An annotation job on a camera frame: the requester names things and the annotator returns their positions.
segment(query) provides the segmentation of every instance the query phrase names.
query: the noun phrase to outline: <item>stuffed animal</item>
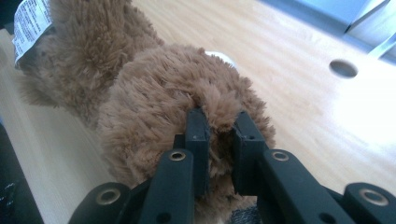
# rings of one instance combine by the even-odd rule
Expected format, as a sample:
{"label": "stuffed animal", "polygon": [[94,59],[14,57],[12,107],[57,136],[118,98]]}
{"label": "stuffed animal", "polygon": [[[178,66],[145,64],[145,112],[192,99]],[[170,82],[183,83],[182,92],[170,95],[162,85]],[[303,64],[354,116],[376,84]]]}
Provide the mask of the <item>stuffed animal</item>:
{"label": "stuffed animal", "polygon": [[161,155],[200,106],[212,132],[210,189],[195,221],[227,220],[254,203],[234,194],[230,130],[246,110],[275,146],[265,103],[229,63],[202,48],[167,45],[129,0],[51,0],[52,27],[21,59],[23,98],[64,107],[97,131],[110,172],[130,188],[153,176]]}

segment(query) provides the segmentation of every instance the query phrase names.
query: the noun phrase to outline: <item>round hole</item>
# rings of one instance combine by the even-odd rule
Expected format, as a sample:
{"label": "round hole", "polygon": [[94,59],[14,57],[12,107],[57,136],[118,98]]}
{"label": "round hole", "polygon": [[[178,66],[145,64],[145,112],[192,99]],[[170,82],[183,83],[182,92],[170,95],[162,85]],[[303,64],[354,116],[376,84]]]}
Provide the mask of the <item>round hole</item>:
{"label": "round hole", "polygon": [[114,203],[121,196],[119,189],[104,189],[96,196],[96,202],[101,205]]}
{"label": "round hole", "polygon": [[167,223],[171,220],[169,213],[161,213],[157,216],[157,223]]}
{"label": "round hole", "polygon": [[173,152],[169,156],[169,159],[171,161],[182,161],[182,160],[184,160],[184,158],[186,158],[186,154],[184,152],[180,152],[180,151]]}
{"label": "round hole", "polygon": [[378,206],[386,206],[389,204],[388,199],[384,195],[376,192],[375,190],[361,189],[359,190],[359,194],[364,200],[369,203],[373,203]]}
{"label": "round hole", "polygon": [[333,60],[330,63],[330,68],[340,77],[355,77],[358,74],[355,65],[344,60]]}
{"label": "round hole", "polygon": [[324,222],[324,223],[329,223],[329,224],[336,223],[336,222],[335,222],[335,218],[334,218],[332,215],[329,215],[329,214],[327,214],[327,213],[321,213],[321,214],[319,215],[319,218],[320,218],[320,220],[321,220],[322,222]]}
{"label": "round hole", "polygon": [[276,151],[276,152],[273,152],[272,156],[277,161],[288,161],[289,160],[288,154],[286,154],[284,152]]}

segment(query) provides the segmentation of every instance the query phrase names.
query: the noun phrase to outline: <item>white label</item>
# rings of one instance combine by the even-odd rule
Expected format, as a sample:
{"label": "white label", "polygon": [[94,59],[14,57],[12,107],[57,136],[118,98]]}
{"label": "white label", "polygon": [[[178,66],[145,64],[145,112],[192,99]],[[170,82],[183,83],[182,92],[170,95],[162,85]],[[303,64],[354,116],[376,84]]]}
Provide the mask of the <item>white label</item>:
{"label": "white label", "polygon": [[24,0],[14,17],[15,64],[52,24],[49,0]]}

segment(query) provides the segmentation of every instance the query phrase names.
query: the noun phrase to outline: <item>white tag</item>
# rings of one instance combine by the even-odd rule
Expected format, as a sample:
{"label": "white tag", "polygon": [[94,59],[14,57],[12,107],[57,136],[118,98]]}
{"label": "white tag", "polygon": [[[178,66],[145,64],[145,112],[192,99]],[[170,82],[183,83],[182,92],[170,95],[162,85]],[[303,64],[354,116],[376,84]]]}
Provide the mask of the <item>white tag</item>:
{"label": "white tag", "polygon": [[52,24],[49,0],[24,0],[14,17],[15,65]]}
{"label": "white tag", "polygon": [[206,55],[209,56],[215,56],[215,57],[219,57],[221,58],[225,63],[229,63],[232,67],[236,68],[236,64],[233,62],[233,60],[231,60],[230,57],[228,57],[227,55],[221,53],[221,52],[217,52],[217,51],[205,51]]}

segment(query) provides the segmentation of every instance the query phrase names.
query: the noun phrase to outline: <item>wooden surface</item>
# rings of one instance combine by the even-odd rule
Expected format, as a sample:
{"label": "wooden surface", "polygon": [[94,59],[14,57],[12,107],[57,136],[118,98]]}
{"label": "wooden surface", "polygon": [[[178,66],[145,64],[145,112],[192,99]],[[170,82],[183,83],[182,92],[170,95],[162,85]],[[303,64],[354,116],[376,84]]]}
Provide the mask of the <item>wooden surface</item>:
{"label": "wooden surface", "polygon": [[[268,102],[277,147],[342,192],[368,182],[396,195],[396,68],[257,1],[135,0],[167,43],[221,51]],[[353,63],[336,76],[334,59]],[[0,32],[0,116],[46,223],[66,223],[111,180],[97,137],[62,109],[21,102],[11,37]]]}

